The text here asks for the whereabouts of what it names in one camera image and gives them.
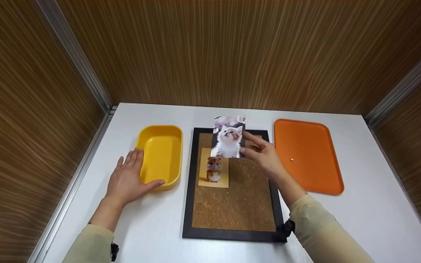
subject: beige sleeve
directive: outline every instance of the beige sleeve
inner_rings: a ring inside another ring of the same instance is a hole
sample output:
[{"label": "beige sleeve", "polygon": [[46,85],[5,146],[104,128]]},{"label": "beige sleeve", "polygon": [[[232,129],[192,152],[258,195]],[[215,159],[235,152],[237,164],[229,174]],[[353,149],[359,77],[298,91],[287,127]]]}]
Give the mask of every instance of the beige sleeve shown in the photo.
[{"label": "beige sleeve", "polygon": [[314,263],[370,263],[372,258],[323,206],[305,195],[290,206],[295,235]]},{"label": "beige sleeve", "polygon": [[112,241],[112,231],[87,225],[69,248],[63,263],[110,263]]}]

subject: person's left hand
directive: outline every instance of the person's left hand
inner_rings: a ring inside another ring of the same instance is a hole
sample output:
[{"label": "person's left hand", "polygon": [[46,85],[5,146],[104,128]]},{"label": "person's left hand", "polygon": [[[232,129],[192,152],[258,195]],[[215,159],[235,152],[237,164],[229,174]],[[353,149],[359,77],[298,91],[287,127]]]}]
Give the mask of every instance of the person's left hand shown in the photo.
[{"label": "person's left hand", "polygon": [[115,171],[110,176],[105,198],[114,200],[124,207],[150,190],[163,185],[165,183],[164,180],[154,180],[150,183],[141,182],[140,172],[143,161],[143,149],[135,148],[134,151],[130,151],[124,163],[121,156]]}]

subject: black frame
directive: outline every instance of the black frame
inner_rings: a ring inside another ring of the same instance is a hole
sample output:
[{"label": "black frame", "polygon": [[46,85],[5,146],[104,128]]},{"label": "black frame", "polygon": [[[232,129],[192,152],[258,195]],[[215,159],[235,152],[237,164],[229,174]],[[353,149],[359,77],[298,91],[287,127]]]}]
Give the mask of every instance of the black frame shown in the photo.
[{"label": "black frame", "polygon": [[[248,132],[262,136],[269,141],[269,133],[267,130],[247,130]],[[227,229],[211,229],[211,228],[193,228],[193,209],[194,209],[194,186],[196,185],[197,171],[197,155],[199,150],[199,134],[213,133],[211,128],[194,128],[193,142],[191,147],[191,159],[189,164],[189,174],[187,181],[186,207],[184,211],[183,222],[183,238],[197,239],[217,239],[217,240],[233,240],[233,241],[252,241],[266,243],[287,243],[287,237],[284,233],[267,232],[267,231],[249,231],[249,230],[227,230]],[[274,222],[277,226],[284,224],[282,216],[282,208],[280,206],[279,192],[275,183],[269,181],[269,191],[272,201],[272,210],[274,212]]]}]

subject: yellow container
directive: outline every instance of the yellow container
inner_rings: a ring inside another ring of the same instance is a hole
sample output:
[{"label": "yellow container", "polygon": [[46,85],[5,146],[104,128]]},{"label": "yellow container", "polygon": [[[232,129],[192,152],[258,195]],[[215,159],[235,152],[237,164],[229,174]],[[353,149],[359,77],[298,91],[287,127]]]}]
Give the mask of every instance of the yellow container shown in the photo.
[{"label": "yellow container", "polygon": [[170,190],[178,183],[181,172],[183,132],[174,125],[151,125],[137,137],[137,148],[144,149],[141,181],[163,179],[157,191]]}]

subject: table surface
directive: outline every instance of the table surface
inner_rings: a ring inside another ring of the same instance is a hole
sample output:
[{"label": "table surface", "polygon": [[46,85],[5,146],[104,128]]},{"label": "table surface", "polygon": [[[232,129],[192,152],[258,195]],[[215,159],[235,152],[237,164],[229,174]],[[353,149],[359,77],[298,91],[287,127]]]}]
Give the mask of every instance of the table surface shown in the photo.
[{"label": "table surface", "polygon": [[[45,262],[61,262],[107,188],[119,156],[134,148],[149,125],[183,130],[182,171],[172,190],[128,205],[115,232],[117,262],[311,262],[292,235],[285,245],[183,239],[187,174],[194,127],[212,127],[219,115],[246,115],[247,129],[269,131],[279,118],[326,125],[345,190],[311,195],[331,212],[376,262],[421,262],[421,223],[360,115],[121,103],[50,246]],[[283,200],[287,220],[289,210]]]}]

